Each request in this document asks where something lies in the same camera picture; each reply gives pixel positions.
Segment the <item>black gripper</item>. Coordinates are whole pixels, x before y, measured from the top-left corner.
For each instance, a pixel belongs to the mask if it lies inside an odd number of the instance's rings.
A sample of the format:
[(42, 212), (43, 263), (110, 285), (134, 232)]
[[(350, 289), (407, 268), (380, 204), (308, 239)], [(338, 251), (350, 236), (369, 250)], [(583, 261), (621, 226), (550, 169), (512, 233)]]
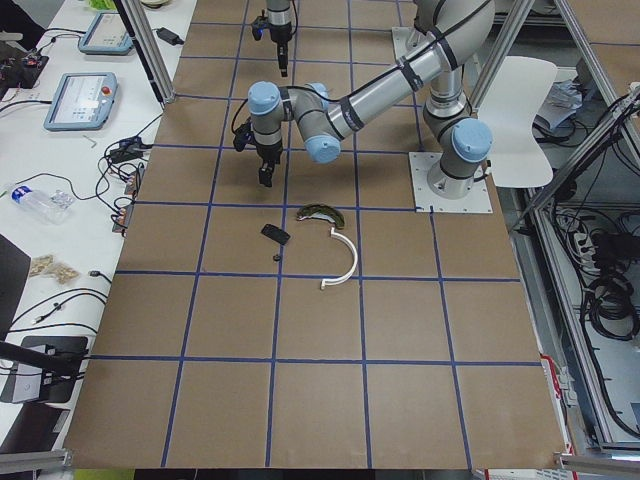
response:
[(272, 187), (273, 172), (276, 165), (280, 164), (283, 147), (281, 144), (256, 146), (262, 165), (258, 170), (259, 183), (267, 188)]
[(272, 25), (272, 41), (277, 45), (277, 61), (280, 74), (288, 77), (288, 44), (291, 40), (291, 23)]

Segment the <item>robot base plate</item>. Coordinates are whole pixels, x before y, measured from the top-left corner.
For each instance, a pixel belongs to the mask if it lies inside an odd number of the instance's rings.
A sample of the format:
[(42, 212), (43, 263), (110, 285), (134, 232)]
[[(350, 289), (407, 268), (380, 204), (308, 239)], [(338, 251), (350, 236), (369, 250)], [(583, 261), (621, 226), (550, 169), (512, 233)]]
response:
[(409, 53), (416, 48), (423, 48), (434, 39), (434, 36), (427, 32), (421, 33), (413, 27), (393, 27), (391, 30), (395, 64), (397, 67), (401, 64), (401, 57), (409, 57)]
[(447, 177), (440, 152), (410, 152), (410, 174), (415, 210), (421, 213), (492, 214), (482, 168), (467, 179)]

